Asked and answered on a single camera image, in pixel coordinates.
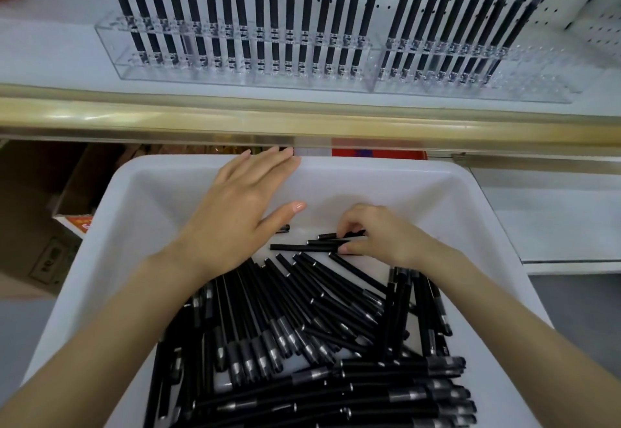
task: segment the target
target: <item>red object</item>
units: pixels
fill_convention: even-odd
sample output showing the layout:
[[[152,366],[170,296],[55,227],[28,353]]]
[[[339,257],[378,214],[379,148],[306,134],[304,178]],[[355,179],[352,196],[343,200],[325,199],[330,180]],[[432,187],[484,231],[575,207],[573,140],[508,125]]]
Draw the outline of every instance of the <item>red object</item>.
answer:
[[[332,157],[406,158],[408,160],[426,160],[427,153],[424,150],[332,149]]]

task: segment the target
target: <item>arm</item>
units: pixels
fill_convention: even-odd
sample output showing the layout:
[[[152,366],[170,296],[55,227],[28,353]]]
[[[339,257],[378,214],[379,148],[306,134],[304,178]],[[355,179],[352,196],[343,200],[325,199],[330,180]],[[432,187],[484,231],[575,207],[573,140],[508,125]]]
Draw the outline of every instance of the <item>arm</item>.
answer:
[[[293,150],[250,151],[222,167],[175,240],[147,257],[86,327],[0,411],[0,426],[103,426],[159,336],[207,281],[251,256],[304,209],[299,201],[263,219],[299,165]]]
[[[366,229],[339,253],[421,271],[479,334],[545,428],[618,427],[621,383],[475,267],[382,206],[356,205],[338,225]]]

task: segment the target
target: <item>white plastic tray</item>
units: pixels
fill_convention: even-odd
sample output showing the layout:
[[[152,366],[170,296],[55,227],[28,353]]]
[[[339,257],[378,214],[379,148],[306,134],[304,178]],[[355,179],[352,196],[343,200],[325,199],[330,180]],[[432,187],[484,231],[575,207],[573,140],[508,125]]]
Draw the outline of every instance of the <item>white plastic tray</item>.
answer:
[[[229,159],[224,155],[141,157],[114,175],[58,296],[26,378],[92,318],[141,259],[173,238],[209,188],[217,169]],[[307,157],[276,193],[271,206],[293,199],[306,201],[308,208],[293,219],[289,234],[275,236],[276,242],[304,243],[318,233],[334,231],[340,214],[354,203],[386,205],[465,252],[487,275],[549,323],[483,193],[474,178],[459,166],[416,160]],[[273,252],[264,247],[255,259],[270,255]],[[386,281],[386,265],[366,257],[352,261]],[[468,361],[462,384],[472,391],[479,409],[479,426],[539,426],[492,354],[447,299],[446,310],[454,331],[448,345],[452,354]],[[415,317],[409,326],[410,344],[416,347]],[[153,355],[134,378],[108,427],[142,426]]]

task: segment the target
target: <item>left hand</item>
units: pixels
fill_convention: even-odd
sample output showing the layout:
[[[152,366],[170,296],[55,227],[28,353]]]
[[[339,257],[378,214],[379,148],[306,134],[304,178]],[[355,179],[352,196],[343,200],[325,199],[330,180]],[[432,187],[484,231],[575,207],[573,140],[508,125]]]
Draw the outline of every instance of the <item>left hand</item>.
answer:
[[[272,196],[299,164],[290,147],[238,155],[218,171],[188,223],[161,253],[196,275],[198,285],[238,267],[306,207],[293,201],[263,218]]]

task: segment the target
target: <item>clear acrylic pen holder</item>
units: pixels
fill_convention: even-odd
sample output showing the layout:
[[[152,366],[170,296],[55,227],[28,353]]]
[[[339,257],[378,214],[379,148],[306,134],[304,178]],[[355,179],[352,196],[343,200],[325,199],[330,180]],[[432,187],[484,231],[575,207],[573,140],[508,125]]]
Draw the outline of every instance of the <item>clear acrylic pen holder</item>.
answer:
[[[123,80],[372,92],[366,37],[110,15],[96,25]]]
[[[527,28],[511,48],[388,40],[376,93],[572,102],[610,61],[566,32]]]

